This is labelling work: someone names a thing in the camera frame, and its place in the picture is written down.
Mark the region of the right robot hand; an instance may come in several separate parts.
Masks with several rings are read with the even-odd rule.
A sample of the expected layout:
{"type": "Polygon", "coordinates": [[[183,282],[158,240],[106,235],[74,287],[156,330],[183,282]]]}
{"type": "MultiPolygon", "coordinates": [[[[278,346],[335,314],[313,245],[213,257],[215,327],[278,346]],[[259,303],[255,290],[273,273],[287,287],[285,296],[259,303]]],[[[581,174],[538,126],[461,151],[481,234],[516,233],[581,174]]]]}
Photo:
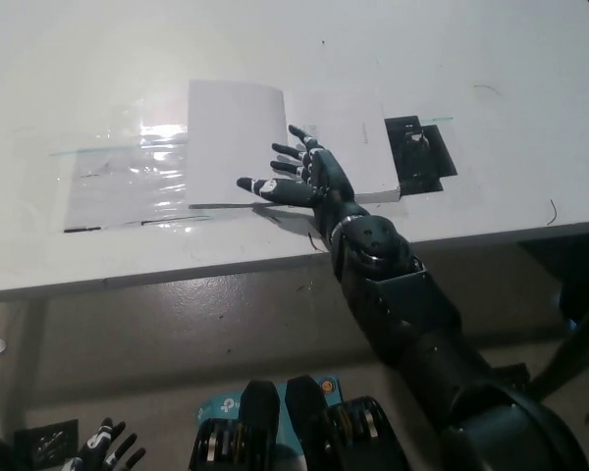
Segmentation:
{"type": "Polygon", "coordinates": [[[274,151],[294,161],[272,161],[270,166],[289,176],[268,180],[242,177],[237,186],[271,203],[311,209],[316,230],[330,239],[344,219],[366,216],[368,212],[355,202],[351,183],[333,153],[304,130],[293,125],[288,130],[305,149],[274,143],[274,151]]]}

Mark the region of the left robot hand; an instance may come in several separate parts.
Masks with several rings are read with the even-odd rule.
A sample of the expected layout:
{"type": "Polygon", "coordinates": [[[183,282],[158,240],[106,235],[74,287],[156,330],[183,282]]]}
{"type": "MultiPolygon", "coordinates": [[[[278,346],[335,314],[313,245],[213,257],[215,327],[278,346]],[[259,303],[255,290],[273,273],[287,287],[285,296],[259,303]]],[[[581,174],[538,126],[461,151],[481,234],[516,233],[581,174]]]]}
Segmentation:
{"type": "Polygon", "coordinates": [[[126,423],[117,424],[105,418],[94,434],[85,441],[78,453],[62,466],[63,471],[129,471],[145,457],[144,447],[134,448],[137,434],[129,434],[121,443],[117,439],[126,423]]]}

